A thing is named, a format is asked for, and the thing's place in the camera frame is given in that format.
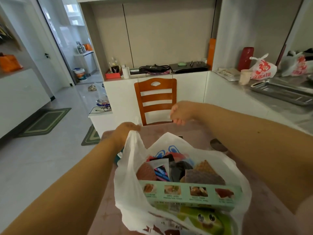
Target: red thermos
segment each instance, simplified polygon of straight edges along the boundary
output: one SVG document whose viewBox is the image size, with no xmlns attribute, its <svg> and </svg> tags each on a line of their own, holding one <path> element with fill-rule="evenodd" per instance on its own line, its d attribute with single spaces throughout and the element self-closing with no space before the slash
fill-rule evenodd
<svg viewBox="0 0 313 235">
<path fill-rule="evenodd" d="M 250 57 L 253 57 L 254 47 L 244 47 L 242 50 L 239 64 L 237 67 L 238 71 L 241 71 L 242 69 L 249 69 L 251 64 Z"/>
</svg>

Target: metal tray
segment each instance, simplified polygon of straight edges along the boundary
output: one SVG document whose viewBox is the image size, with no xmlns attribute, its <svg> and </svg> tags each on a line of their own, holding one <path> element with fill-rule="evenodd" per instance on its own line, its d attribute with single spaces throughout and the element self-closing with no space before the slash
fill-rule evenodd
<svg viewBox="0 0 313 235">
<path fill-rule="evenodd" d="M 313 89 L 298 87 L 276 79 L 252 84 L 251 90 L 298 106 L 313 106 Z"/>
</svg>

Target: dining table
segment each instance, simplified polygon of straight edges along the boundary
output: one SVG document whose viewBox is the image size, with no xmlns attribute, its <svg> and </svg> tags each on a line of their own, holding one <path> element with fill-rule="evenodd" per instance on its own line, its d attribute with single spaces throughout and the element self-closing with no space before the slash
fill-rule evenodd
<svg viewBox="0 0 313 235">
<path fill-rule="evenodd" d="M 143 126 L 140 131 L 141 139 L 149 148 L 163 134 L 170 132 L 182 137 L 191 146 L 202 150 L 214 150 L 210 145 L 215 139 L 212 132 L 198 121 L 190 121 L 185 126 L 174 123 Z M 112 132 L 105 132 L 102 140 Z M 239 156 L 230 151 L 225 154 L 236 162 L 238 169 L 248 179 L 252 190 L 252 199 L 248 211 L 244 216 L 243 235 L 293 235 L 296 232 L 294 215 L 284 206 L 276 195 L 266 186 L 253 170 L 240 160 Z M 129 231 L 122 222 L 122 214 L 115 207 L 114 174 L 117 166 L 113 165 L 111 175 L 88 235 L 139 235 L 136 231 Z"/>
</svg>

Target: rug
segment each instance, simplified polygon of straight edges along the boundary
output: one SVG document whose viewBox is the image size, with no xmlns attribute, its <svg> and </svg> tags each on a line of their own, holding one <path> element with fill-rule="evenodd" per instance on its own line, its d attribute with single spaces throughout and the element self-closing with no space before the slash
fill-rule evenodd
<svg viewBox="0 0 313 235">
<path fill-rule="evenodd" d="M 97 133 L 94 125 L 90 126 L 81 146 L 88 146 L 98 144 L 100 142 L 99 134 Z"/>
<path fill-rule="evenodd" d="M 49 134 L 72 108 L 47 110 L 28 126 L 17 138 Z"/>
</svg>

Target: black baseboard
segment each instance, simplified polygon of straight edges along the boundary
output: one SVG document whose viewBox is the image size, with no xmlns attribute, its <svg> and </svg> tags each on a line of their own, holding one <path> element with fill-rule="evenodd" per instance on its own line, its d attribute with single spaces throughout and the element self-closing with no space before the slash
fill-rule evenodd
<svg viewBox="0 0 313 235">
<path fill-rule="evenodd" d="M 8 132 L 2 138 L 0 138 L 0 145 L 3 145 L 8 140 L 16 137 L 18 134 L 23 132 L 28 126 L 30 126 L 33 122 L 35 122 L 39 117 L 41 117 L 46 112 L 47 112 L 47 110 L 44 110 L 44 109 L 37 110 L 30 117 L 25 119 L 22 123 L 20 123 L 18 126 L 16 126 L 14 129 L 12 129 L 10 132 Z"/>
</svg>

